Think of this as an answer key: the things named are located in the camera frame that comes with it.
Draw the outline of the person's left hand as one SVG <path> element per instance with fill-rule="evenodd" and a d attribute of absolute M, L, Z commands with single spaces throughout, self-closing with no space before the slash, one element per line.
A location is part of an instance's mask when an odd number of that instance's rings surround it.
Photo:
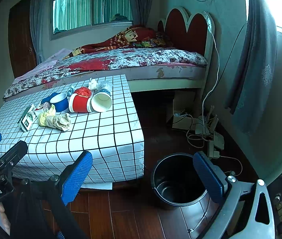
<path fill-rule="evenodd" d="M 10 234 L 10 221 L 5 213 L 3 203 L 0 202 L 0 226 L 9 235 Z"/>

